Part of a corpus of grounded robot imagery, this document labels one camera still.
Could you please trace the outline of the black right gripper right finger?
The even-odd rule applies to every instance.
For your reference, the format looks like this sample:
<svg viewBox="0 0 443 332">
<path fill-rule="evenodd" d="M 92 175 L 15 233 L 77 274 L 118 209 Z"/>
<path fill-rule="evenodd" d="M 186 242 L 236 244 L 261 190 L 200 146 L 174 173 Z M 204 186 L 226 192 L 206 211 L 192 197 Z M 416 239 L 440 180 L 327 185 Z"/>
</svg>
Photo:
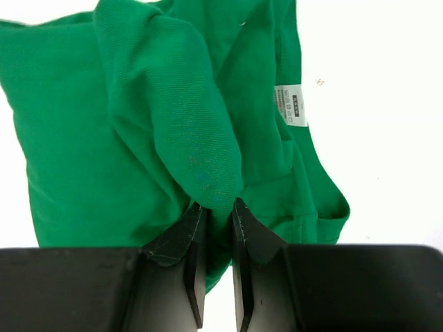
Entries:
<svg viewBox="0 0 443 332">
<path fill-rule="evenodd" d="M 237 199 L 238 331 L 441 331 L 442 253 L 419 245 L 296 245 Z"/>
</svg>

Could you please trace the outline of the green t shirt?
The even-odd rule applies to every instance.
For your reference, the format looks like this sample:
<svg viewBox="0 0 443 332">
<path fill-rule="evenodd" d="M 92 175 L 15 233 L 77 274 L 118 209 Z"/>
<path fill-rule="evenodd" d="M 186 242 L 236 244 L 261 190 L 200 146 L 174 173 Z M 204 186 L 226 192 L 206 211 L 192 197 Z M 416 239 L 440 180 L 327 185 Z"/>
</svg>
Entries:
<svg viewBox="0 0 443 332">
<path fill-rule="evenodd" d="M 41 247 L 140 247 L 209 210 L 206 287 L 231 262 L 235 199 L 289 243 L 335 244 L 350 207 L 298 100 L 295 1 L 99 1 L 1 22 L 1 87 Z"/>
</svg>

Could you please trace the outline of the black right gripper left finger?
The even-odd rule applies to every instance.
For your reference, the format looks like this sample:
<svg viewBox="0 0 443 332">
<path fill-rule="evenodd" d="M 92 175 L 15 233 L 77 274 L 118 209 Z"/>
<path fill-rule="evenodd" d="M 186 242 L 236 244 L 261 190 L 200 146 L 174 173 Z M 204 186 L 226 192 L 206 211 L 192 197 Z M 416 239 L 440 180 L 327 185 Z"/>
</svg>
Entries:
<svg viewBox="0 0 443 332">
<path fill-rule="evenodd" d="M 196 331 L 207 211 L 192 205 L 142 248 L 1 251 L 2 331 Z"/>
</svg>

